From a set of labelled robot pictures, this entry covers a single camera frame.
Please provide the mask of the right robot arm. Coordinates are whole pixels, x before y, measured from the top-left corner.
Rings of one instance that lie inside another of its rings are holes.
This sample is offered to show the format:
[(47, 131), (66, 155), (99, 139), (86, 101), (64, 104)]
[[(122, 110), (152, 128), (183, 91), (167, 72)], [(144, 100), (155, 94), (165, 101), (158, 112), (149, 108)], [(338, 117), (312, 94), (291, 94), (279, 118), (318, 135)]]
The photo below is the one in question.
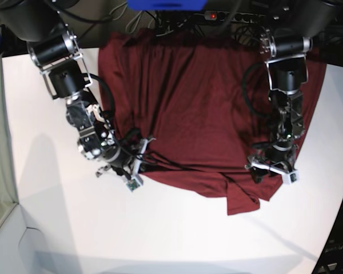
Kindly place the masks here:
[(113, 94), (100, 77), (81, 71), (83, 54), (62, 11), (52, 1), (0, 1), (0, 19), (26, 42), (52, 99), (65, 100), (66, 119), (79, 133), (79, 152), (105, 163), (97, 176), (113, 170), (134, 191), (143, 186), (140, 172), (148, 163), (145, 153), (152, 138), (142, 138), (137, 129), (116, 136)]

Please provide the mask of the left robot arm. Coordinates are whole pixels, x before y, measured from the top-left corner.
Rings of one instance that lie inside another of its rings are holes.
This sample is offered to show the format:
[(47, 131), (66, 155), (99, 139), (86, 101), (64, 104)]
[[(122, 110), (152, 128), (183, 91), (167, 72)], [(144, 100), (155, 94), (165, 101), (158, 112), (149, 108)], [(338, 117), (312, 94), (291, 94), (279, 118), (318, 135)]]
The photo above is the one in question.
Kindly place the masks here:
[[(343, 8), (343, 1), (279, 1), (268, 11), (260, 30), (261, 54), (265, 60), (251, 65), (241, 81), (242, 95), (248, 109), (267, 119), (269, 139), (253, 144), (255, 153), (248, 156), (245, 168), (256, 184), (264, 176), (279, 175), (285, 184), (299, 180), (296, 140), (305, 133), (302, 84), (308, 81), (306, 55), (313, 38), (322, 32)], [(248, 77), (265, 66), (268, 73), (268, 99), (271, 113), (256, 110), (248, 97)]]

